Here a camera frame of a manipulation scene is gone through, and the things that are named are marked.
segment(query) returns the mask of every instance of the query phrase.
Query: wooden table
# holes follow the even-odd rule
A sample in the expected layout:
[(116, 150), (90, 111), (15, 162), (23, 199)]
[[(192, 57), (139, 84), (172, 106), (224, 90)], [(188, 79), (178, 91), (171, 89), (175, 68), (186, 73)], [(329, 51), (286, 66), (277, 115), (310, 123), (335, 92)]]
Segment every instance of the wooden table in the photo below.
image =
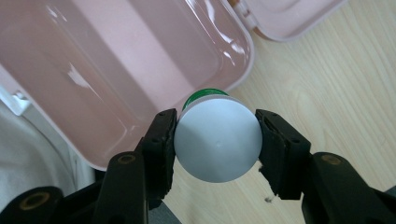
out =
[[(252, 36), (253, 70), (231, 96), (278, 113), (311, 152), (345, 157), (371, 187), (396, 185), (396, 1), (350, 0), (289, 43)], [(264, 200), (272, 191), (259, 168), (210, 184), (176, 162), (164, 201), (182, 223), (304, 223), (301, 201)]]

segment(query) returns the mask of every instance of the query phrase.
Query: table surface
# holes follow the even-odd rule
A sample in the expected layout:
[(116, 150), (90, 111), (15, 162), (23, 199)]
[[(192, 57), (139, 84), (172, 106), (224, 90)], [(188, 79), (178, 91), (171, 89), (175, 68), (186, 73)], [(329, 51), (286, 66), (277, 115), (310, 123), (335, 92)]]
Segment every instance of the table surface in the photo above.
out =
[[(345, 157), (371, 187), (395, 186), (396, 1), (350, 0), (289, 43), (252, 36), (252, 72), (231, 96), (278, 113), (311, 152)], [(264, 200), (272, 191), (259, 168), (211, 184), (176, 161), (164, 201), (182, 223), (304, 223), (301, 201)]]

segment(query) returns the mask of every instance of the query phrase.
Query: light wood surface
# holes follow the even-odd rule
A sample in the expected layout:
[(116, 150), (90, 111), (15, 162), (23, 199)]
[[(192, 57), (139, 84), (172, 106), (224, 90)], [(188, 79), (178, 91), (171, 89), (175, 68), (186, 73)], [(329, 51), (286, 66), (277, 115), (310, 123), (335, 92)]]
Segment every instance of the light wood surface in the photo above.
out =
[[(373, 188), (396, 185), (396, 1), (351, 0), (289, 43), (252, 34), (256, 61), (230, 92), (281, 115), (311, 143), (348, 159)], [(271, 203), (256, 165), (210, 184), (175, 165), (165, 203), (182, 223), (304, 223), (301, 202)]]

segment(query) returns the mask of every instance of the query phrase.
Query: black plastic part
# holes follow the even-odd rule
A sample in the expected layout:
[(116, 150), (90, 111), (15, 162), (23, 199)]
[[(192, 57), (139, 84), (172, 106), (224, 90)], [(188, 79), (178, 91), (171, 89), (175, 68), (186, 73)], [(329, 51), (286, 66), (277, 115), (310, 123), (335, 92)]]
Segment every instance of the black plastic part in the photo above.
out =
[(176, 125), (175, 109), (157, 114), (138, 149), (145, 159), (148, 200), (163, 199), (172, 188)]
[(63, 198), (60, 189), (31, 189), (15, 198), (0, 214), (0, 223), (59, 223), (56, 209)]
[[(396, 223), (378, 192), (347, 160), (332, 153), (312, 156), (303, 191), (306, 223)], [(387, 199), (389, 206), (394, 205), (392, 198)]]
[(148, 223), (146, 199), (143, 156), (120, 153), (107, 167), (92, 223)]
[(256, 118), (262, 128), (260, 172), (279, 198), (300, 200), (311, 143), (276, 113), (258, 109)]

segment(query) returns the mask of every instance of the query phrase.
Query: pink plastic container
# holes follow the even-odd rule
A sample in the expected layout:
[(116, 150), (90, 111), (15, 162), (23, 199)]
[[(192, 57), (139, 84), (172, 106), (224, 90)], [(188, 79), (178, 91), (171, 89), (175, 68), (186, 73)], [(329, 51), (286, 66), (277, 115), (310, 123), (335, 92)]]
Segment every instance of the pink plastic container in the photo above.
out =
[(246, 78), (248, 29), (291, 40), (344, 2), (250, 0), (235, 13), (226, 0), (9, 0), (0, 7), (0, 83), (105, 170), (134, 150), (156, 113)]

